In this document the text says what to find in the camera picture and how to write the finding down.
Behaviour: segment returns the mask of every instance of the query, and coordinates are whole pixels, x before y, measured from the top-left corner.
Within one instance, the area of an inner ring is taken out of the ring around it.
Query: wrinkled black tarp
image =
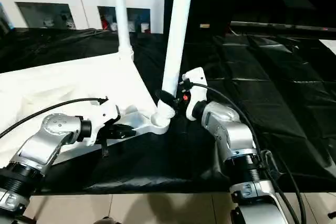
[[[132,35],[134,63],[153,99],[166,43]],[[0,40],[0,72],[116,52],[110,31],[17,30]],[[336,56],[318,40],[207,37],[187,43],[181,73],[203,67],[208,85],[247,113],[262,148],[283,157],[303,191],[336,190]],[[209,100],[221,102],[208,92]],[[225,191],[214,139],[183,115],[164,135],[146,134],[52,167],[41,194]],[[280,177],[292,191],[286,174]]]

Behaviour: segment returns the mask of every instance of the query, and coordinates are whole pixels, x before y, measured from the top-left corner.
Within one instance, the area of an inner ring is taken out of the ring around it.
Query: white metal stand
[[[137,136],[147,132],[163,134],[168,130],[170,118],[175,112],[162,101],[159,108],[155,106],[132,61],[125,1],[116,0],[116,3],[119,36],[119,52],[116,54],[0,74],[1,110],[3,118],[9,120],[0,122],[0,131],[23,117],[61,101],[105,96],[119,108],[121,119],[118,123],[134,127]],[[162,84],[162,89],[172,95],[176,95],[189,6],[190,0],[174,0]],[[89,102],[74,103],[48,113],[88,118],[92,107]],[[38,131],[45,116],[42,114],[29,120],[1,139],[0,166],[8,164],[23,142]],[[108,140],[108,145],[124,140]],[[82,142],[63,146],[55,164],[100,148],[97,145],[87,146],[90,144]]]
[[[170,23],[166,62],[162,90],[176,96],[178,77],[184,47],[185,32],[187,28],[191,0],[174,0],[172,19]],[[153,116],[153,122],[158,125],[167,125],[175,115],[175,111],[162,102],[157,104],[158,113]]]

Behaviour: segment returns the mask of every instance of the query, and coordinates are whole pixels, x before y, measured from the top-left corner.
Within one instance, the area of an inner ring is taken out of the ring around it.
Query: tiled floor
[[[286,194],[295,212],[295,194]],[[336,211],[336,195],[302,194],[307,224],[336,224],[327,213]],[[111,216],[122,224],[229,224],[235,208],[230,195],[216,194],[128,194],[33,197],[25,215],[38,224],[93,224]]]

